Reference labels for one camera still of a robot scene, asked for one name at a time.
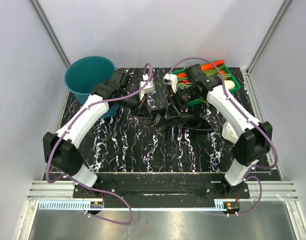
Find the black trash bag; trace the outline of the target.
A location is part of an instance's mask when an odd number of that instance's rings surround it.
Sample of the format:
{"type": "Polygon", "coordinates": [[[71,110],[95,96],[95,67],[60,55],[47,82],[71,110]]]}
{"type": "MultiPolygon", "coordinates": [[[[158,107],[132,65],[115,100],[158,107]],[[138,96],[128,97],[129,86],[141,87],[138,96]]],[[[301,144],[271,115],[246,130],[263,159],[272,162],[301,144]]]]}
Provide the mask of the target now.
{"type": "Polygon", "coordinates": [[[149,111],[146,105],[143,105],[138,110],[132,110],[131,113],[143,119],[149,126],[154,128],[159,127],[174,127],[189,129],[196,133],[209,133],[213,131],[210,124],[198,115],[179,112],[178,109],[168,104],[167,107],[149,111]]]}

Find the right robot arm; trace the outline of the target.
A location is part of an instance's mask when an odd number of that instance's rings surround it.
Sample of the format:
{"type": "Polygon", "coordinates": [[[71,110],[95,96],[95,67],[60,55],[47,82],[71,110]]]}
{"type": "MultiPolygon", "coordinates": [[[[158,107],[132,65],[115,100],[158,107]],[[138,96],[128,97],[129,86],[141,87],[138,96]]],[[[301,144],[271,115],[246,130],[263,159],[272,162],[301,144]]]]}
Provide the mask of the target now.
{"type": "Polygon", "coordinates": [[[169,100],[175,115],[180,116],[188,103],[202,98],[223,115],[238,137],[232,149],[234,160],[220,186],[221,194],[232,198],[251,167],[271,150],[273,127],[267,121],[260,122],[243,108],[225,86],[220,73],[207,76],[201,65],[195,64],[185,70],[185,76],[190,85],[181,90],[177,89],[177,75],[167,73],[163,77],[163,82],[172,87],[169,100]]]}

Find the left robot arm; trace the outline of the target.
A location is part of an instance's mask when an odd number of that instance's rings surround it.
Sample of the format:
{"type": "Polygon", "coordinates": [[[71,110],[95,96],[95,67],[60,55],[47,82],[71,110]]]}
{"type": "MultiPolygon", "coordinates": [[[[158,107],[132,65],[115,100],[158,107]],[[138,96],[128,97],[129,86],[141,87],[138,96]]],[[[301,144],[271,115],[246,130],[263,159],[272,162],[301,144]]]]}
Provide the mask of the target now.
{"type": "Polygon", "coordinates": [[[143,75],[144,85],[134,93],[128,93],[129,75],[115,70],[112,77],[96,85],[84,105],[56,133],[47,132],[43,137],[44,158],[47,164],[46,180],[51,183],[49,170],[54,167],[72,180],[84,186],[84,192],[91,198],[100,195],[102,186],[97,175],[84,164],[79,146],[98,119],[105,115],[115,104],[134,111],[141,107],[140,93],[151,83],[153,71],[143,75]]]}

